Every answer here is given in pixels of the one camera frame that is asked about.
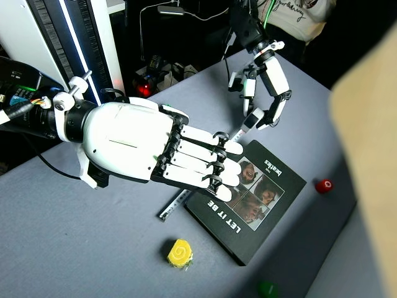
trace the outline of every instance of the album cover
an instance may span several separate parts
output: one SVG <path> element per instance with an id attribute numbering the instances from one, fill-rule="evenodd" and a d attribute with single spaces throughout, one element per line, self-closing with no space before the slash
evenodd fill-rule
<path id="1" fill-rule="evenodd" d="M 306 181 L 258 141 L 236 160 L 240 184 L 224 203 L 195 193 L 186 203 L 192 215 L 241 265 L 247 265 L 290 207 Z"/>

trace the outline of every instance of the white sweatshirt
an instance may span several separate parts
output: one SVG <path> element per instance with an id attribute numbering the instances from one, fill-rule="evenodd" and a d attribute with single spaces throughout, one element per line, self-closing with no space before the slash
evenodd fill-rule
<path id="1" fill-rule="evenodd" d="M 263 21 L 271 0 L 258 8 L 259 19 Z M 334 8 L 336 0 L 318 0 L 307 9 L 301 0 L 275 0 L 268 24 L 277 26 L 298 40 L 309 42 L 319 35 L 324 28 L 325 20 Z"/>

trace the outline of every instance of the table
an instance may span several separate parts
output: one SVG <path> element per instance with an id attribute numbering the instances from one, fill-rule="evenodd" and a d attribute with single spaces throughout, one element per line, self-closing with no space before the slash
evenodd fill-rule
<path id="1" fill-rule="evenodd" d="M 228 59 L 238 70 L 251 58 Z M 308 183 L 248 266 L 239 267 L 184 209 L 165 223 L 156 215 L 178 189 L 111 177 L 92 190 L 48 169 L 38 158 L 0 177 L 1 297 L 257 297 L 258 281 L 278 284 L 282 297 L 303 297 L 345 224 L 355 196 L 342 149 L 329 119 L 329 91 L 279 57 L 293 90 L 276 128 L 252 131 L 256 139 Z M 234 133 L 242 100 L 227 91 L 224 62 L 153 96 L 190 115 L 190 125 Z M 271 98 L 257 84 L 257 105 Z M 45 158 L 78 173 L 73 146 L 63 143 Z M 334 190 L 316 193 L 313 180 Z M 188 240 L 188 271 L 166 262 L 169 244 Z"/>

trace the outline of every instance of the white robotic hand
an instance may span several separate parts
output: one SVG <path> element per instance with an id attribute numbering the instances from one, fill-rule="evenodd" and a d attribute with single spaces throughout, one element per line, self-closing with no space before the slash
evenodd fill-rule
<path id="1" fill-rule="evenodd" d="M 168 106 L 130 97 L 95 108 L 84 124 L 84 152 L 102 171 L 146 183 L 153 181 L 231 200 L 225 186 L 237 186 L 240 144 L 227 134 L 188 126 L 189 117 Z"/>

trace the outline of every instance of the robotic arm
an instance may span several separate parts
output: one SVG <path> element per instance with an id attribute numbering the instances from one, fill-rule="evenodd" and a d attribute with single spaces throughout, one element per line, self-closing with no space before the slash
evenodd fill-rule
<path id="1" fill-rule="evenodd" d="M 230 25 L 240 44 L 254 55 L 254 59 L 241 71 L 233 72 L 229 91 L 244 91 L 243 113 L 247 116 L 254 108 L 256 77 L 260 76 L 267 91 L 274 97 L 269 110 L 256 125 L 264 129 L 275 123 L 291 97 L 287 79 L 275 57 L 275 51 L 284 47 L 283 42 L 271 40 L 257 19 L 257 4 L 253 0 L 234 0 L 230 7 Z"/>
<path id="2" fill-rule="evenodd" d="M 147 99 L 97 107 L 82 99 L 90 71 L 72 78 L 67 93 L 29 65 L 0 57 L 0 69 L 0 129 L 75 143 L 90 187 L 105 187 L 111 174 L 231 200 L 225 185 L 239 184 L 241 168 L 227 154 L 243 148 L 227 134 L 191 127 L 185 113 Z"/>

